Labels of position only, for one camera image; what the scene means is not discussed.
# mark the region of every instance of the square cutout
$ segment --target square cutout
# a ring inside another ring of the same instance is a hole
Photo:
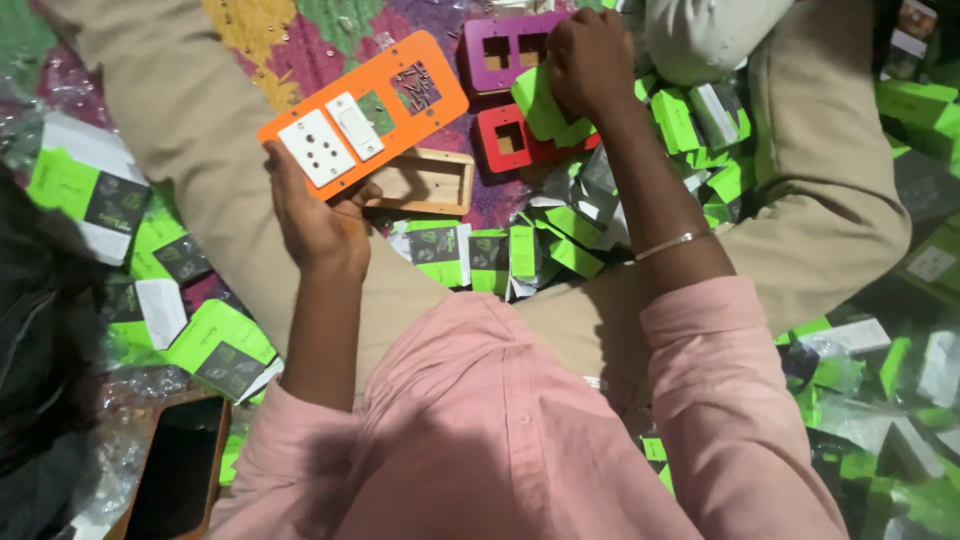
[[[443,99],[430,80],[430,74],[419,61],[401,69],[391,79],[391,85],[411,116],[424,110],[429,110],[428,115],[433,114],[430,106]]]
[[[483,57],[487,71],[499,71],[509,68],[510,40],[504,36],[484,38]]]
[[[384,136],[393,131],[396,127],[394,119],[387,108],[380,101],[380,96],[376,92],[367,92],[357,100],[357,107],[363,112],[369,121],[373,123],[373,131],[376,136]]]
[[[501,156],[509,156],[523,150],[523,132],[520,131],[519,122],[511,122],[503,126],[493,128],[496,133],[496,144],[500,148]]]
[[[521,34],[517,37],[520,65],[534,67],[546,61],[546,33]]]

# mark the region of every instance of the plastic wrap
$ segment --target plastic wrap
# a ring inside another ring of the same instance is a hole
[[[187,391],[190,375],[177,366],[126,367],[110,372],[101,391],[101,408],[142,408]]]
[[[150,443],[150,423],[142,409],[109,415],[96,429],[88,490],[75,506],[74,527],[111,527],[130,506]]]
[[[10,77],[0,77],[0,162],[30,174],[40,152],[43,115],[50,109]]]

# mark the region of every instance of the white switch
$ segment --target white switch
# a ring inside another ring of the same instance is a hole
[[[357,164],[319,110],[301,116],[278,135],[317,188],[340,178]]]
[[[344,92],[326,104],[326,111],[337,123],[347,142],[361,160],[366,161],[383,152],[383,142],[367,120],[367,116],[357,107],[357,102],[349,92]]]

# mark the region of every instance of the black phone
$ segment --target black phone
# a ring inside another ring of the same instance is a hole
[[[219,463],[224,414],[223,398],[173,405],[160,413],[125,538],[169,539],[203,523],[214,495],[210,479]]]

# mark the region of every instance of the silver bangle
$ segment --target silver bangle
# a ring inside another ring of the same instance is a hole
[[[699,238],[699,237],[701,237],[701,236],[706,236],[707,234],[713,234],[713,229],[707,229],[706,231],[700,231],[699,233],[687,233],[687,234],[682,234],[682,235],[677,236],[676,238],[674,238],[674,239],[672,239],[672,240],[667,240],[667,241],[663,242],[662,244],[660,244],[660,245],[658,245],[658,246],[654,246],[654,247],[648,249],[647,251],[645,251],[645,252],[641,253],[640,255],[634,257],[634,260],[637,261],[637,262],[640,262],[640,261],[644,260],[645,258],[648,258],[648,257],[650,257],[651,255],[655,255],[655,254],[657,254],[657,253],[659,253],[659,252],[661,252],[661,251],[663,251],[663,250],[665,250],[665,249],[670,249],[670,248],[672,248],[672,247],[674,247],[674,246],[679,246],[680,244],[683,244],[684,242],[689,242],[690,240],[696,240],[697,238]]]

